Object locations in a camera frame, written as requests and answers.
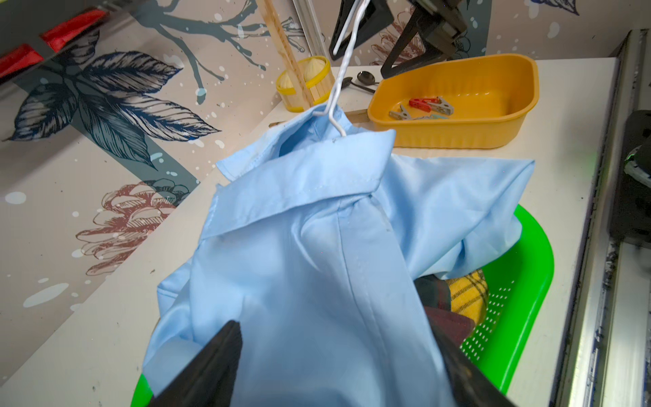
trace tree branch illustration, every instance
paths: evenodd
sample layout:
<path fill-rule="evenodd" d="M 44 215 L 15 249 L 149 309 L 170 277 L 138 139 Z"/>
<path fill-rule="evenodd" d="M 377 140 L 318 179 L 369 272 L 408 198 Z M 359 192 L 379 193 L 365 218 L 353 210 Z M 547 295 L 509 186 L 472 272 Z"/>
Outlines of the tree branch illustration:
<path fill-rule="evenodd" d="M 255 0 L 246 0 L 242 7 L 242 11 L 229 20 L 218 23 L 212 21 L 190 20 L 170 15 L 169 13 L 176 9 L 179 2 L 180 0 L 172 0 L 170 5 L 162 7 L 158 5 L 156 0 L 150 0 L 133 12 L 132 16 L 143 27 L 155 29 L 160 35 L 174 42 L 181 51 L 186 54 L 190 67 L 192 67 L 195 80 L 197 81 L 198 88 L 204 87 L 199 67 L 220 81 L 223 81 L 224 78 L 207 69 L 187 46 L 183 38 L 181 36 L 174 36 L 170 30 L 192 35 L 208 35 L 221 42 L 228 42 L 240 53 L 240 55 L 249 61 L 249 63 L 257 66 L 261 70 L 266 70 L 266 67 L 263 64 L 257 63 L 253 60 L 253 53 L 240 43 L 240 40 L 246 38 L 270 36 L 267 26 L 263 23 L 242 25 L 242 23 L 249 16 L 253 15 L 255 10 L 258 8 Z M 297 42 L 297 37 L 305 37 L 305 35 L 303 34 L 303 30 L 294 22 L 292 17 L 288 17 L 283 21 L 283 29 L 290 44 L 298 51 L 305 52 L 305 48 Z M 197 103 L 202 104 L 205 99 L 206 95 L 200 94 L 197 96 Z"/>

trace shirt collar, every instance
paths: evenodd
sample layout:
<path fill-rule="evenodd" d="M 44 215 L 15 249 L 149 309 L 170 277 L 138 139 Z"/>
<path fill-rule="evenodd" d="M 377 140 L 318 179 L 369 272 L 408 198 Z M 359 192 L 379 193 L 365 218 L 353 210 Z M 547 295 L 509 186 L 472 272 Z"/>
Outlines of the shirt collar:
<path fill-rule="evenodd" d="M 217 163 L 233 182 L 218 188 L 201 240 L 324 199 L 372 193 L 391 156 L 395 131 L 356 128 L 337 108 L 341 137 L 316 106 Z"/>

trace wooden stick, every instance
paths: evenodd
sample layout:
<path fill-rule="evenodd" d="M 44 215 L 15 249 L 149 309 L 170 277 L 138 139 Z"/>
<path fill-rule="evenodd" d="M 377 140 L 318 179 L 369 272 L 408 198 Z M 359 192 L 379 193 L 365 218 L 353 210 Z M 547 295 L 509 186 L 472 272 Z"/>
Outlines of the wooden stick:
<path fill-rule="evenodd" d="M 344 112 L 346 117 L 348 117 L 348 120 L 350 120 L 351 123 L 366 123 L 370 122 L 370 119 L 368 118 L 368 111 L 366 109 L 362 110 L 352 110 L 352 111 L 346 111 Z M 269 127 L 274 127 L 278 126 L 279 124 L 282 124 L 284 122 L 274 122 L 270 123 Z"/>
<path fill-rule="evenodd" d="M 308 110 L 312 107 L 312 101 L 314 99 L 312 99 L 310 90 L 305 86 L 303 74 L 294 58 L 292 47 L 290 46 L 289 41 L 287 41 L 287 37 L 283 31 L 283 25 L 278 18 L 278 13 L 273 7 L 271 0 L 258 0 L 258 8 L 260 9 L 262 19 L 267 24 L 267 29 L 269 30 L 269 34 L 273 40 L 273 45 L 281 56 L 285 69 L 287 69 L 287 74 L 289 75 L 289 79 L 292 81 L 292 86 L 294 86 L 294 90 L 300 97 L 301 107 L 304 110 Z"/>

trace yellow container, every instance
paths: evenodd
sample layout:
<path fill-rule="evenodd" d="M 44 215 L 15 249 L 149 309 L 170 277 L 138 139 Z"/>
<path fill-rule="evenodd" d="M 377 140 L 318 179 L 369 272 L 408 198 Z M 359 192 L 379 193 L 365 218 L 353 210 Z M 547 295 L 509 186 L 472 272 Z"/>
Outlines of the yellow container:
<path fill-rule="evenodd" d="M 454 107 L 449 119 L 389 116 L 390 110 L 400 111 L 400 104 L 412 117 L 427 116 L 410 107 L 409 99 L 435 96 Z M 517 136 L 538 97 L 535 61 L 518 54 L 490 55 L 433 64 L 381 81 L 368 117 L 378 130 L 396 130 L 396 147 L 495 148 Z"/>
<path fill-rule="evenodd" d="M 330 61 L 328 61 L 327 58 L 321 56 L 309 57 L 298 61 L 298 67 L 301 70 L 301 75 L 304 73 L 305 67 L 311 59 L 320 59 L 321 61 L 325 62 L 325 66 L 321 72 L 319 72 L 319 74 L 314 78 L 305 82 L 305 85 L 312 95 L 312 105 L 319 105 L 321 103 L 324 103 L 330 97 L 330 90 L 332 89 L 332 85 L 335 84 L 335 77 L 332 74 Z M 280 79 L 283 75 L 285 75 L 285 72 L 286 70 L 284 70 L 278 79 L 276 79 L 276 90 L 281 95 L 281 99 L 283 100 L 283 103 L 287 110 L 294 113 L 300 113 L 303 111 L 303 108 L 301 107 L 301 98 L 296 94 L 296 90 L 293 87 L 281 88 L 279 85 Z"/>

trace yellow plaid cloth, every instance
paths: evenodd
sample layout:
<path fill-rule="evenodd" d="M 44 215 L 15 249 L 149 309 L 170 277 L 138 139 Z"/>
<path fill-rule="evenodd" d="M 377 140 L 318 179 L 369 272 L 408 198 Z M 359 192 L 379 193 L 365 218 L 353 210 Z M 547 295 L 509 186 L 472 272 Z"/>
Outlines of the yellow plaid cloth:
<path fill-rule="evenodd" d="M 446 280 L 450 288 L 453 313 L 467 316 L 479 325 L 486 318 L 488 284 L 482 269 L 457 279 Z"/>

